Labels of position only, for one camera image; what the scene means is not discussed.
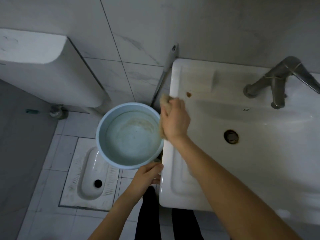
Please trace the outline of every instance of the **rusty drain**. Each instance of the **rusty drain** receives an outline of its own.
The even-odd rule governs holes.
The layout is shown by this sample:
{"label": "rusty drain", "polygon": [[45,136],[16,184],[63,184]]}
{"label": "rusty drain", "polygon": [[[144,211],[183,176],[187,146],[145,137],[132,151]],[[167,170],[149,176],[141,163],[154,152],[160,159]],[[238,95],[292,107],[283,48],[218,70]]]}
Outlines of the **rusty drain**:
{"label": "rusty drain", "polygon": [[237,144],[238,141],[239,141],[238,134],[232,129],[227,130],[223,134],[223,137],[226,140],[226,142],[229,143],[229,144]]}

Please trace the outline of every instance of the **black pants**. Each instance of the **black pants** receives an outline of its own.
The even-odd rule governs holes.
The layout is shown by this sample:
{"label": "black pants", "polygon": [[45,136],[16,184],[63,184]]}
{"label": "black pants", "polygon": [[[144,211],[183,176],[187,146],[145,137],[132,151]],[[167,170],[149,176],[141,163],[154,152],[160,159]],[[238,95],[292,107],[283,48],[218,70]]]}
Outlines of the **black pants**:
{"label": "black pants", "polygon": [[[159,203],[154,187],[150,186],[142,197],[135,240],[161,240]],[[193,210],[172,209],[172,224],[175,240],[203,240]]]}

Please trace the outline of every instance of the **metal faucet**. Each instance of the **metal faucet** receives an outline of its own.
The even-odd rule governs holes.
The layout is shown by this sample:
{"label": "metal faucet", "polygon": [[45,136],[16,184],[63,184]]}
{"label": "metal faucet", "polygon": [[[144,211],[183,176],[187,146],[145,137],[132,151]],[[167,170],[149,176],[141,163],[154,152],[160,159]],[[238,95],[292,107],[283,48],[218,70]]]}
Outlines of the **metal faucet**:
{"label": "metal faucet", "polygon": [[262,89],[271,86],[273,97],[271,107],[274,109],[281,109],[285,106],[286,81],[291,75],[296,76],[300,81],[320,94],[320,84],[303,66],[301,60],[294,56],[286,57],[254,84],[246,85],[243,89],[243,93],[245,96],[252,99],[257,97]]}

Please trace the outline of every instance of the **beige cloth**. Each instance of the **beige cloth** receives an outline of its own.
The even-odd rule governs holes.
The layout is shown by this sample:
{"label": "beige cloth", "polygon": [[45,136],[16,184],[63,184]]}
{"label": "beige cloth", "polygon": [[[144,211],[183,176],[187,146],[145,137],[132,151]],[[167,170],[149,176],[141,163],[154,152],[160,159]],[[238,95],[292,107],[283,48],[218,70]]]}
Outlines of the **beige cloth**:
{"label": "beige cloth", "polygon": [[[168,94],[164,94],[164,93],[161,95],[161,98],[160,98],[160,106],[165,107],[165,110],[167,111],[168,115],[170,114],[171,109],[172,109],[172,104],[169,103],[169,101],[172,99],[173,99],[173,97],[170,97]],[[160,121],[159,121],[159,133],[160,133],[160,137],[162,139],[167,140],[167,137],[166,137],[165,132],[162,127],[162,118],[161,117],[160,117]]]}

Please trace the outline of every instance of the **white ceramic sink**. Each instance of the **white ceramic sink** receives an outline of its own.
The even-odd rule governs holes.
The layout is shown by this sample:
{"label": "white ceramic sink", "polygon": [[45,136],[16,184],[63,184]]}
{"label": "white ceramic sink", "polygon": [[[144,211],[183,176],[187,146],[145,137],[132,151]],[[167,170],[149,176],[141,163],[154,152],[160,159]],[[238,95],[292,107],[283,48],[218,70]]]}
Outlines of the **white ceramic sink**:
{"label": "white ceramic sink", "polygon": [[[244,86],[268,70],[178,59],[170,95],[185,100],[191,117],[188,135],[201,149],[281,217],[320,224],[320,95],[291,76],[280,110],[270,106],[270,88],[257,98],[245,97]],[[238,134],[237,144],[225,141],[227,130]],[[160,204],[210,211],[199,184],[168,141],[162,162]]]}

